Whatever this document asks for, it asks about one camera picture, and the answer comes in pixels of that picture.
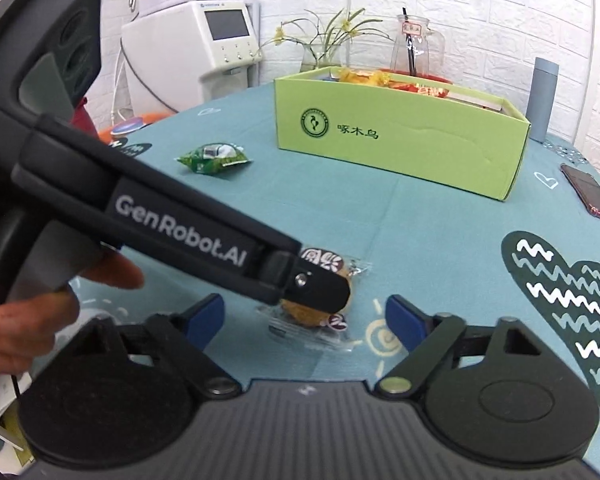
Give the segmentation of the person's left hand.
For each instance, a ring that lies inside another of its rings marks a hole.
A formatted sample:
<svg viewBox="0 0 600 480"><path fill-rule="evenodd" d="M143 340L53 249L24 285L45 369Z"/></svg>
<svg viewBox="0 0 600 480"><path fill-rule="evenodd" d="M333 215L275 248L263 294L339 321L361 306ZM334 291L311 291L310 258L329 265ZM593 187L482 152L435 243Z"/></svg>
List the person's left hand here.
<svg viewBox="0 0 600 480"><path fill-rule="evenodd" d="M86 280L121 289L144 286L142 270L120 252L108 249L94 266L81 273ZM76 322L79 301L65 286L28 300L0 305L0 374L26 372L34 359L49 354L56 334Z"/></svg>

